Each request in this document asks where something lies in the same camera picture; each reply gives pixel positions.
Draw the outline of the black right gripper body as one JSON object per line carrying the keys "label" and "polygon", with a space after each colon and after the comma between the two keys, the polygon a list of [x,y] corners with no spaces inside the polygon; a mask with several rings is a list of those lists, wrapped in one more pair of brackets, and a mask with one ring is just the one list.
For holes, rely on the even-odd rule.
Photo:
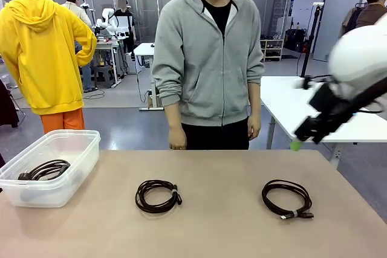
{"label": "black right gripper body", "polygon": [[308,134],[331,134],[363,107],[363,93],[353,98],[338,97],[329,83],[324,83],[309,101],[319,114],[307,117]]}

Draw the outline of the person's left hand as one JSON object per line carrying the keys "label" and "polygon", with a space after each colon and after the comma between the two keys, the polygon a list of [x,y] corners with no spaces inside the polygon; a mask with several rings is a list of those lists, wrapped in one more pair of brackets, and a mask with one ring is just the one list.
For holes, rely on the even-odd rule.
{"label": "person's left hand", "polygon": [[258,137],[261,130],[261,116],[259,114],[251,114],[247,120],[248,124],[248,138],[254,140]]}

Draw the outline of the person's right hand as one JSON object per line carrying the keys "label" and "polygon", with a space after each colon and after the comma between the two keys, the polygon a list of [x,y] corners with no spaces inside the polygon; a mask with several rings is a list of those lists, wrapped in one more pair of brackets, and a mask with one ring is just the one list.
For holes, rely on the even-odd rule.
{"label": "person's right hand", "polygon": [[187,138],[181,125],[169,127],[169,148],[172,150],[186,150]]}

